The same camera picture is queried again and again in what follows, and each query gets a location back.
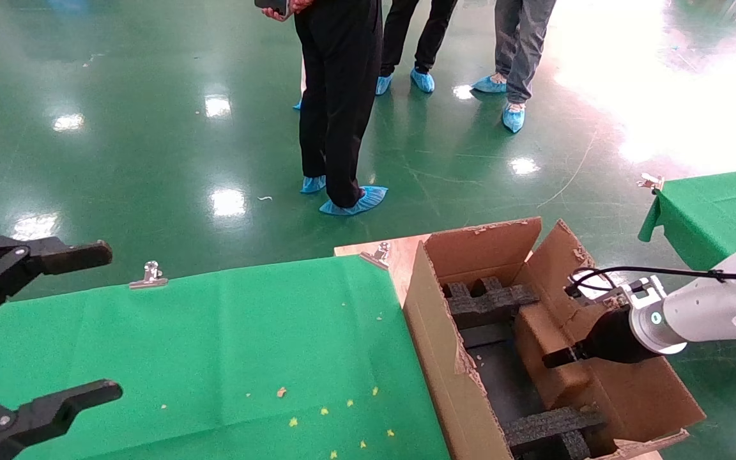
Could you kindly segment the bystander hand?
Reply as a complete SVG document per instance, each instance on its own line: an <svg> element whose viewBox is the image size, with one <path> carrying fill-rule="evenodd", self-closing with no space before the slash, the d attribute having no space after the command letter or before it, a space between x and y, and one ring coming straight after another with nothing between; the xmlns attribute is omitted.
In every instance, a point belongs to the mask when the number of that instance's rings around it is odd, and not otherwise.
<svg viewBox="0 0 736 460"><path fill-rule="evenodd" d="M262 8L266 17L279 22L284 22L292 15L302 12L308 8L313 1L272 1L268 8Z"/></svg>

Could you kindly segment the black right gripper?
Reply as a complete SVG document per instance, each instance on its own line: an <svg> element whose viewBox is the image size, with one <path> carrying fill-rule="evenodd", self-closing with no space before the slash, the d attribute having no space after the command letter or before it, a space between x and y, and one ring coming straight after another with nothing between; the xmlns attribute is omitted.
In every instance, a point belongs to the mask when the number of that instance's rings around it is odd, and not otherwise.
<svg viewBox="0 0 736 460"><path fill-rule="evenodd" d="M547 369L557 369L593 358L621 364L636 364L648 359L648 349L632 332L628 307L605 312L580 344L546 353L541 362Z"/></svg>

